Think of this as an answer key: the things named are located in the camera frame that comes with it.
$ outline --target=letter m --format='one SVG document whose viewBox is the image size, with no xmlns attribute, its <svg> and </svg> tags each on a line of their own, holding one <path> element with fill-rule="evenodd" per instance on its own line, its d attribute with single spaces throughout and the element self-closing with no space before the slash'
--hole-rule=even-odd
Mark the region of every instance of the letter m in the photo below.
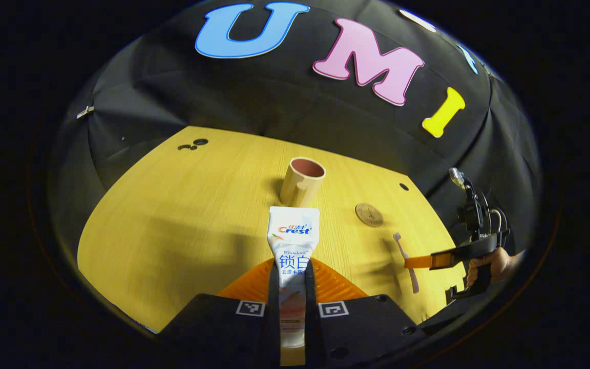
<svg viewBox="0 0 590 369">
<path fill-rule="evenodd" d="M 398 47 L 386 54 L 381 54 L 375 34 L 370 28 L 350 19 L 338 18 L 335 23 L 340 26 L 340 34 L 325 60 L 313 63 L 313 70 L 334 79 L 349 78 L 347 63 L 354 56 L 356 83 L 359 86 L 369 84 L 373 79 L 386 72 L 381 82 L 372 86 L 372 91 L 384 100 L 402 107 L 409 82 L 419 67 L 425 62 L 414 52 Z"/>
</svg>

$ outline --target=toothbrush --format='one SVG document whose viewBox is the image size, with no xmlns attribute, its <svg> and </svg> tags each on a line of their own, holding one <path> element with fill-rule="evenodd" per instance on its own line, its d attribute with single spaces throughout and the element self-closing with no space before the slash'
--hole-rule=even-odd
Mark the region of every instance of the toothbrush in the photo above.
<svg viewBox="0 0 590 369">
<path fill-rule="evenodd" d="M 402 257 L 404 257 L 405 260 L 408 259 L 409 257 L 407 253 L 405 253 L 405 250 L 402 248 L 402 245 L 400 245 L 400 238 L 402 238 L 402 236 L 400 236 L 400 233 L 393 234 L 393 238 L 395 238 L 397 245 L 400 247 L 400 253 L 402 254 Z M 409 268 L 409 275 L 411 276 L 411 283 L 414 288 L 414 294 L 417 294 L 418 292 L 420 292 L 420 287 L 417 284 L 416 272 L 413 269 Z"/>
</svg>

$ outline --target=metal clip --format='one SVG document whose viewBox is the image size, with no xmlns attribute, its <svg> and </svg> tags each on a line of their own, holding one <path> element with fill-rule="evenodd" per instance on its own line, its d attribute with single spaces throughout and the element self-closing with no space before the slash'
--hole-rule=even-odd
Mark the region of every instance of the metal clip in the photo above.
<svg viewBox="0 0 590 369">
<path fill-rule="evenodd" d="M 92 112 L 92 110 L 94 110 L 94 107 L 91 107 L 90 105 L 86 105 L 86 108 L 84 109 L 84 111 L 77 114 L 77 119 L 79 119 L 80 117 L 83 117 L 84 115 L 88 114 L 89 112 Z"/>
</svg>

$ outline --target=letter u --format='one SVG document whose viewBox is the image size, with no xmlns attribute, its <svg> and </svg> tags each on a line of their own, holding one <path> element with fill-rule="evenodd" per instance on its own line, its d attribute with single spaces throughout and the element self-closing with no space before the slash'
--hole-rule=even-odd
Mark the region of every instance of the letter u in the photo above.
<svg viewBox="0 0 590 369">
<path fill-rule="evenodd" d="M 199 31 L 195 50 L 210 58 L 249 58 L 265 54 L 286 38 L 297 14 L 308 12 L 309 7 L 298 3 L 269 3 L 272 10 L 263 32 L 251 40 L 229 39 L 229 31 L 241 12 L 252 9 L 252 4 L 236 4 L 213 10 L 206 15 L 206 23 Z"/>
</svg>

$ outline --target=mug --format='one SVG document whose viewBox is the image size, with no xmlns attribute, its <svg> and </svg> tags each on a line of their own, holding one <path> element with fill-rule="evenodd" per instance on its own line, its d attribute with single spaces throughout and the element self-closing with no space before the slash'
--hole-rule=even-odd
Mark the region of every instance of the mug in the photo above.
<svg viewBox="0 0 590 369">
<path fill-rule="evenodd" d="M 281 185 L 279 199 L 289 208 L 309 208 L 323 184 L 326 170 L 308 157 L 293 157 Z"/>
</svg>

